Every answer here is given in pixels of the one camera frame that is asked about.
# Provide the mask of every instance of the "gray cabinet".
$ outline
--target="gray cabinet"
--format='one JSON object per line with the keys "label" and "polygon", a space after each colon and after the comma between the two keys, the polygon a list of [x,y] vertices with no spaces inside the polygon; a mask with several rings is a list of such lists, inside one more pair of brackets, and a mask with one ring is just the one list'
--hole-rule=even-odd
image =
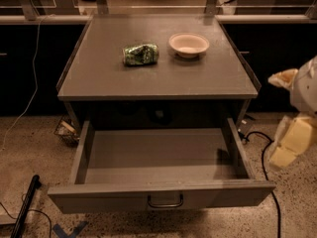
{"label": "gray cabinet", "polygon": [[[168,37],[193,29],[210,49],[179,58]],[[157,64],[123,65],[136,40],[158,44]],[[258,205],[274,183],[255,179],[237,130],[257,94],[212,16],[96,16],[59,90],[80,141],[49,196],[64,213]]]}

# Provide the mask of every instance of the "crushed soda can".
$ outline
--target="crushed soda can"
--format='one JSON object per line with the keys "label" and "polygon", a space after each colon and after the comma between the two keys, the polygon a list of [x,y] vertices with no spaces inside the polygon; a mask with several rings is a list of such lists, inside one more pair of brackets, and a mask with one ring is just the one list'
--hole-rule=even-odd
{"label": "crushed soda can", "polygon": [[156,44],[138,44],[122,48],[123,64],[128,66],[158,62],[159,47]]}

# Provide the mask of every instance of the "black cable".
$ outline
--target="black cable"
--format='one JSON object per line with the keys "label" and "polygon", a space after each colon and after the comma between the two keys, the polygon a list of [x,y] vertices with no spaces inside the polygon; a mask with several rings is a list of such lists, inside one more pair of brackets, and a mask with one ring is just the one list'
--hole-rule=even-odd
{"label": "black cable", "polygon": [[[260,134],[260,135],[262,135],[262,136],[264,136],[264,137],[266,137],[268,139],[268,143],[266,144],[266,146],[262,150],[261,159],[262,159],[262,168],[264,170],[265,178],[266,178],[266,180],[269,180],[268,175],[267,175],[267,171],[266,171],[266,168],[265,168],[265,165],[264,165],[264,156],[265,156],[265,152],[266,152],[267,148],[274,142],[274,140],[271,139],[267,134],[265,134],[265,133],[263,133],[261,131],[250,132],[246,137],[244,137],[244,140],[246,140],[247,142],[250,142],[249,136],[252,135],[252,134]],[[281,237],[281,211],[280,211],[280,206],[279,206],[279,203],[278,203],[278,200],[276,198],[276,195],[275,195],[274,191],[271,192],[271,195],[273,197],[273,200],[275,202],[276,209],[277,209],[277,237],[280,238]]]}
{"label": "black cable", "polygon": [[14,216],[12,216],[12,215],[9,213],[9,211],[7,210],[6,207],[4,207],[4,205],[2,204],[2,202],[0,202],[0,205],[2,206],[2,208],[5,210],[5,212],[7,213],[7,215],[8,215],[10,218],[12,218],[12,219],[17,219],[17,218],[15,218]]}
{"label": "black cable", "polygon": [[236,0],[227,0],[225,2],[223,2],[222,4],[220,4],[220,6],[224,5],[224,4],[230,4],[231,2],[236,1]]}
{"label": "black cable", "polygon": [[38,212],[38,213],[40,213],[40,214],[44,215],[44,216],[48,219],[48,221],[49,221],[49,226],[50,226],[49,237],[51,238],[51,237],[52,237],[52,221],[51,221],[51,219],[49,218],[49,216],[48,216],[46,213],[44,213],[44,212],[42,212],[42,211],[40,211],[40,210],[36,210],[36,209],[29,209],[29,211],[35,211],[35,212]]}

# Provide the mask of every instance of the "cabinet top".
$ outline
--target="cabinet top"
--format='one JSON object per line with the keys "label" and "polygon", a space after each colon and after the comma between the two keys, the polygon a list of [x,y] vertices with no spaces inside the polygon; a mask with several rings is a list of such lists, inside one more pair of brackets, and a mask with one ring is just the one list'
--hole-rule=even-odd
{"label": "cabinet top", "polygon": [[[199,59],[182,59],[168,39],[195,33],[210,43]],[[128,67],[122,48],[155,43],[158,63]],[[58,98],[76,100],[254,98],[258,92],[222,28],[208,15],[96,15],[88,26]]]}

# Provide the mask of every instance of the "open drawer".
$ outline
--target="open drawer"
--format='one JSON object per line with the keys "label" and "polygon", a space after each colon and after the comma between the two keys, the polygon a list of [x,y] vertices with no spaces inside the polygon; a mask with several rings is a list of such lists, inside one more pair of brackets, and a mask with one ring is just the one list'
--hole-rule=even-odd
{"label": "open drawer", "polygon": [[253,206],[274,189],[255,180],[231,118],[222,128],[82,128],[68,186],[49,196],[63,213]]}

